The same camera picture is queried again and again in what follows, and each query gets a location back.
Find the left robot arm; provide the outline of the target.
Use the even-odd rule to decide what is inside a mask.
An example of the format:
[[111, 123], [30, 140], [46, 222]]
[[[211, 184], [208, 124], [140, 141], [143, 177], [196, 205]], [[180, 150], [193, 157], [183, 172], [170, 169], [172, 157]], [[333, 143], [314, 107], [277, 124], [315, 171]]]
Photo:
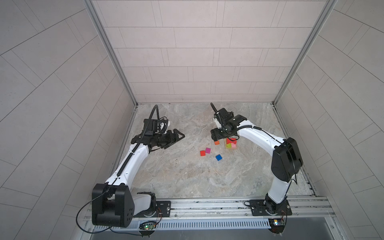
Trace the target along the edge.
[[134, 178], [153, 147], [167, 149], [185, 138], [177, 129], [163, 134], [135, 136], [129, 152], [117, 170], [103, 184], [92, 190], [92, 224], [107, 227], [128, 227], [137, 215], [151, 217], [157, 212], [156, 195], [140, 192], [132, 195]]

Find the red arch wood block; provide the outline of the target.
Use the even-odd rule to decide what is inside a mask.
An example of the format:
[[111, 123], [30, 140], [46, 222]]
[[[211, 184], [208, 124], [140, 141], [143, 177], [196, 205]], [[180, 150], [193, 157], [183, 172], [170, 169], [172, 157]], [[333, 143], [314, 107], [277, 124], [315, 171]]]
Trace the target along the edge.
[[237, 143], [237, 140], [236, 140], [236, 139], [233, 139], [233, 138], [227, 138], [227, 139], [226, 139], [226, 142], [227, 142], [227, 144], [236, 144], [236, 143]]

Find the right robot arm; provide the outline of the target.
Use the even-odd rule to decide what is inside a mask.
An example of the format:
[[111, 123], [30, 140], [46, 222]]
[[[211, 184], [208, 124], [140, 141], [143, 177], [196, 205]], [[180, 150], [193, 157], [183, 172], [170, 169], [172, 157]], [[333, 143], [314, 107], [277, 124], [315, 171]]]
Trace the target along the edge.
[[291, 137], [283, 139], [254, 125], [242, 115], [234, 115], [225, 108], [214, 110], [217, 127], [211, 130], [213, 141], [236, 140], [243, 137], [264, 149], [272, 157], [271, 171], [274, 175], [272, 185], [266, 194], [263, 208], [269, 215], [289, 214], [287, 193], [292, 181], [297, 182], [296, 174], [303, 166], [303, 159], [297, 141]]

